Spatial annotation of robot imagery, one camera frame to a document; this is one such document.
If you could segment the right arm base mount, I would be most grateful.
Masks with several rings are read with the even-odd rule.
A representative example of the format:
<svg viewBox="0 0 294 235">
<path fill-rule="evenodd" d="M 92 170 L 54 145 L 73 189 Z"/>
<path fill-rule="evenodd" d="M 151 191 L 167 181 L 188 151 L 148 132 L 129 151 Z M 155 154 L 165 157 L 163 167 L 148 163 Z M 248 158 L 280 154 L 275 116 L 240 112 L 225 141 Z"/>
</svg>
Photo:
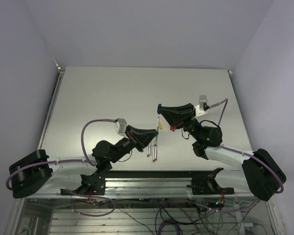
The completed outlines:
<svg viewBox="0 0 294 235">
<path fill-rule="evenodd" d="M 193 195 L 234 194 L 233 188 L 222 188 L 215 179 L 223 170 L 224 168 L 218 167 L 213 171 L 191 171 L 191 182 L 186 187 L 192 190 Z"/>
</svg>

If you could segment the blue pen cap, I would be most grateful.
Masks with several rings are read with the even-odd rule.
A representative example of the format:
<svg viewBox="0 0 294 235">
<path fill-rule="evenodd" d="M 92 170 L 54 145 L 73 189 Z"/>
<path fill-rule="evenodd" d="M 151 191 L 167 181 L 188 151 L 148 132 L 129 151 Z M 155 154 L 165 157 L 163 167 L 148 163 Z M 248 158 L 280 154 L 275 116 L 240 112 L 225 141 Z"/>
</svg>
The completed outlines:
<svg viewBox="0 0 294 235">
<path fill-rule="evenodd" d="M 158 106 L 157 106 L 157 114 L 161 114 L 160 113 L 161 108 L 162 108 L 162 104 L 158 104 Z"/>
</svg>

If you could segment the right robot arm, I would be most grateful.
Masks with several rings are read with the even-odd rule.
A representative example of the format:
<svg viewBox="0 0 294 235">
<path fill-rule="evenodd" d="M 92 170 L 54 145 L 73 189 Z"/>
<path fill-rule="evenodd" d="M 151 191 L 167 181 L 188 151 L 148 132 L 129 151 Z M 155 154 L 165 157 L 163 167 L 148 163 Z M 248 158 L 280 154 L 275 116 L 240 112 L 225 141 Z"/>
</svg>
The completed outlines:
<svg viewBox="0 0 294 235">
<path fill-rule="evenodd" d="M 191 103 L 177 107 L 159 104 L 157 113 L 163 116 L 170 127 L 181 129 L 195 139 L 192 147 L 197 157 L 235 168 L 232 172 L 226 172 L 223 168 L 215 170 L 206 182 L 210 193 L 218 193 L 223 188 L 236 188 L 248 190 L 262 201 L 282 193 L 287 178 L 268 151 L 260 148 L 246 152 L 227 147 L 222 143 L 219 123 L 212 121 L 210 126 L 204 126 L 203 121 L 197 120 L 197 117 L 218 105 L 208 105 L 205 101 L 197 106 Z"/>
</svg>

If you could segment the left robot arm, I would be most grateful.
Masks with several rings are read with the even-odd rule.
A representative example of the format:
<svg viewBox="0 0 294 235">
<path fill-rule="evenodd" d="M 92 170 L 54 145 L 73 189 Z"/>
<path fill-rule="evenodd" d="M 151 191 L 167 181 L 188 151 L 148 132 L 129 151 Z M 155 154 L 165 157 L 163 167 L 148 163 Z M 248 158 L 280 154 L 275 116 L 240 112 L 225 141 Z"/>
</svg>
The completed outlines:
<svg viewBox="0 0 294 235">
<path fill-rule="evenodd" d="M 58 158 L 50 160 L 46 151 L 36 150 L 9 167 L 6 187 L 14 198 L 25 198 L 35 194 L 52 176 L 101 174 L 112 169 L 112 165 L 122 157 L 131 154 L 133 149 L 143 150 L 157 137 L 156 129 L 137 129 L 131 125 L 121 126 L 120 119 L 111 120 L 123 138 L 116 144 L 99 141 L 91 156 L 87 153 L 77 159 Z"/>
</svg>

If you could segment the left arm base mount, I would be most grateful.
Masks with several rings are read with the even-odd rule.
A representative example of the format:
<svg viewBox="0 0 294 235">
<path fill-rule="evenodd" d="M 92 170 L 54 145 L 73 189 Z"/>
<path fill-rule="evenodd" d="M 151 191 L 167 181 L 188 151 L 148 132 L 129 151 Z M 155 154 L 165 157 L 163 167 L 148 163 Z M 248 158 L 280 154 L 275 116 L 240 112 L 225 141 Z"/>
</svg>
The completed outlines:
<svg viewBox="0 0 294 235">
<path fill-rule="evenodd" d="M 60 195 L 77 195 L 77 196 L 89 196 L 99 195 L 102 196 L 105 193 L 106 186 L 106 172 L 92 175 L 78 175 L 77 186 L 66 186 L 60 189 Z"/>
</svg>

